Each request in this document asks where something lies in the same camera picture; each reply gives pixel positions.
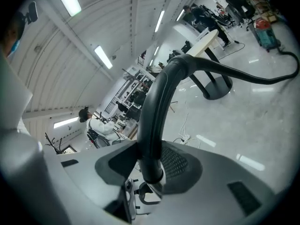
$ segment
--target power strip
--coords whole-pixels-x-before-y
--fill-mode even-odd
[[[184,138],[182,138],[182,139],[184,139],[184,141],[181,141],[180,143],[185,144],[190,138],[191,138],[190,135],[186,135]]]

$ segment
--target round table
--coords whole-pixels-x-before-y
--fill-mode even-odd
[[[211,43],[217,38],[218,34],[218,30],[213,30],[206,34],[199,42],[197,42],[193,47],[191,47],[190,50],[188,50],[187,54],[193,57],[200,57],[200,55],[205,52],[211,60],[219,62],[214,53],[209,49],[209,45],[211,45]],[[215,79],[210,72],[205,73],[211,80],[206,87],[200,83],[195,75],[191,75],[190,78],[202,91],[203,96],[206,99],[216,100],[224,97],[232,88],[233,83],[229,77],[222,75],[221,77]]]

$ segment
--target shoe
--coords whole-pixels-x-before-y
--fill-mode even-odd
[[[231,41],[229,41],[228,43],[225,43],[223,47],[228,47],[231,45]]]

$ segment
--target black pants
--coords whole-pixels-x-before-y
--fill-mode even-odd
[[[228,37],[226,36],[226,34],[222,31],[222,29],[220,28],[220,26],[215,23],[215,25],[213,27],[209,27],[208,28],[209,31],[213,31],[214,29],[217,29],[219,31],[219,34],[218,34],[218,37],[220,39],[222,39],[225,43],[228,43],[229,40],[228,40]]]

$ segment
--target glossy floor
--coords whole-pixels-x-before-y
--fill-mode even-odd
[[[298,44],[288,27],[277,22],[273,29],[284,50],[299,57]],[[232,28],[229,34],[246,46],[221,59],[221,63],[264,78],[295,70],[292,57],[280,55],[277,50],[268,53],[245,28]],[[232,44],[224,52],[220,48],[213,52],[221,58],[241,47]],[[209,82],[204,72],[195,75],[204,86]],[[189,78],[182,81],[172,98],[178,103],[172,104],[175,113],[168,112],[163,139],[173,141],[179,137],[188,113],[185,133],[199,139],[200,149],[234,159],[279,192],[291,182],[299,164],[300,76],[274,85],[232,80],[230,93],[214,101],[206,100]],[[189,144],[199,146],[198,140]]]

